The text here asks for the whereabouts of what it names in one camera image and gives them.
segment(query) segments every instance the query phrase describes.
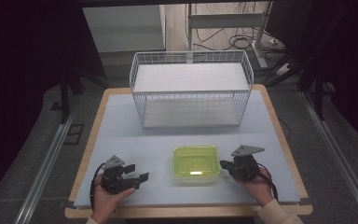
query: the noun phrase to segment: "wooden table edge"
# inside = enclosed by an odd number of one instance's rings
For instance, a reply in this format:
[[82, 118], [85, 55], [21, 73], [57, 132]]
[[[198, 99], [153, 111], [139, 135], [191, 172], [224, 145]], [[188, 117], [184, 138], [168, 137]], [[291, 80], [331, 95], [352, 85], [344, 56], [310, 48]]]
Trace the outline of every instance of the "wooden table edge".
[[[286, 142], [285, 136], [281, 124], [275, 114], [272, 102], [269, 99], [267, 89], [265, 86], [260, 84], [254, 84], [253, 90], [258, 90], [262, 93], [264, 102], [266, 104], [269, 116], [272, 120], [273, 127], [278, 135], [279, 141], [282, 146], [283, 154], [287, 160], [287, 163], [292, 172], [292, 176], [295, 180], [296, 187], [300, 198], [309, 198], [308, 193], [304, 187], [301, 176], [297, 170], [296, 162], [293, 158], [292, 152], [290, 151], [289, 145]], [[87, 166], [90, 161], [92, 150], [94, 149], [95, 141], [97, 138], [98, 131], [101, 126], [103, 114], [106, 109], [106, 103], [109, 100], [109, 95], [112, 94], [131, 94], [129, 88], [116, 88], [107, 89], [103, 93], [103, 98], [98, 108], [97, 115], [91, 128], [89, 135], [89, 141], [86, 144], [86, 149], [83, 154], [82, 161], [80, 163], [74, 186], [72, 187], [71, 194], [68, 201], [74, 202], [76, 199], [77, 192], [83, 181], [84, 175], [87, 170]], [[291, 205], [283, 205], [283, 208], [296, 215], [309, 215], [313, 211], [311, 204], [300, 205], [298, 203]], [[123, 207], [119, 208], [113, 217], [120, 218], [151, 218], [151, 217], [254, 217], [257, 216], [257, 211], [260, 206], [257, 205], [224, 205], [224, 206], [189, 206], [189, 207]], [[76, 209], [76, 208], [65, 208], [65, 216], [68, 218], [81, 218], [89, 217], [92, 214], [91, 209]]]

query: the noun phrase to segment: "container lid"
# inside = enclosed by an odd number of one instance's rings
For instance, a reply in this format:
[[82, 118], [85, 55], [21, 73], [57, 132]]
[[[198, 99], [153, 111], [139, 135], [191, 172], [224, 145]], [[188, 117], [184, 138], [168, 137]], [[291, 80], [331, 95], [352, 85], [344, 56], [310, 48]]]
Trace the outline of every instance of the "container lid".
[[177, 147], [173, 151], [173, 171], [181, 177], [218, 175], [220, 166], [215, 146]]

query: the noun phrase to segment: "wire shelf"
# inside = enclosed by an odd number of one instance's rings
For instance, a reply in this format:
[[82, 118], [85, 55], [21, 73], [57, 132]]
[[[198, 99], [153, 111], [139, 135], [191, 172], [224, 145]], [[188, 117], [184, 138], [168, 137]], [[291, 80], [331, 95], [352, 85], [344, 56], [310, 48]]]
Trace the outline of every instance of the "wire shelf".
[[136, 53], [130, 74], [145, 128], [239, 126], [253, 82], [243, 50]]

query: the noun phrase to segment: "gray carpet floor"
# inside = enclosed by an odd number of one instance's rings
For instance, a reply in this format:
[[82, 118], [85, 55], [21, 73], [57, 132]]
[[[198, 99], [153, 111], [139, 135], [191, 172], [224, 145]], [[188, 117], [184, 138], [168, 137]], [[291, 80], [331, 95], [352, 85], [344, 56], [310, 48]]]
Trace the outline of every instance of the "gray carpet floor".
[[[104, 57], [106, 58], [103, 58], [103, 62], [108, 62], [108, 56]], [[257, 70], [254, 56], [250, 54], [249, 57], [254, 70]], [[129, 65], [131, 63], [105, 63], [106, 77], [101, 77], [100, 80], [111, 87], [128, 87]], [[255, 73], [255, 83], [263, 83], [265, 78], [263, 72]], [[268, 88], [268, 94], [313, 203], [313, 213], [309, 216], [301, 216], [301, 219], [305, 223], [358, 223], [358, 203], [338, 170], [304, 100], [296, 90], [296, 80], [297, 77], [291, 77], [276, 87]], [[75, 181], [104, 91], [101, 86], [86, 78], [82, 81], [86, 88], [80, 96], [80, 103], [72, 122], [73, 130], [70, 131], [70, 133], [81, 131], [81, 134], [66, 136], [34, 210], [31, 223], [85, 223], [86, 221], [69, 219], [64, 215], [64, 207]], [[41, 161], [60, 125], [61, 110], [54, 109], [54, 105], [60, 100], [59, 87], [46, 92], [44, 107], [33, 131], [0, 182], [0, 223], [13, 223], [19, 213]], [[330, 102], [329, 96], [324, 97], [324, 115], [326, 124], [358, 175], [358, 133], [340, 116]], [[241, 220], [226, 219], [221, 222], [241, 223]], [[255, 222], [260, 223], [260, 220], [256, 218]], [[112, 220], [112, 223], [126, 223], [126, 220]]]

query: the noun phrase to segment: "metal grid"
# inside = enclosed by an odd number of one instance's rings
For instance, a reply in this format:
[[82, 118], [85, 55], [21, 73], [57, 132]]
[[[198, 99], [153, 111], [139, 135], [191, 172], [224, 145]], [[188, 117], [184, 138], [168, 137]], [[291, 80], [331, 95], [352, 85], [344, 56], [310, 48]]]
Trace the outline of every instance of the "metal grid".
[[[139, 65], [179, 63], [240, 63], [249, 90], [133, 91]], [[253, 82], [253, 70], [243, 50], [136, 53], [130, 75], [133, 99], [144, 127], [239, 126]]]

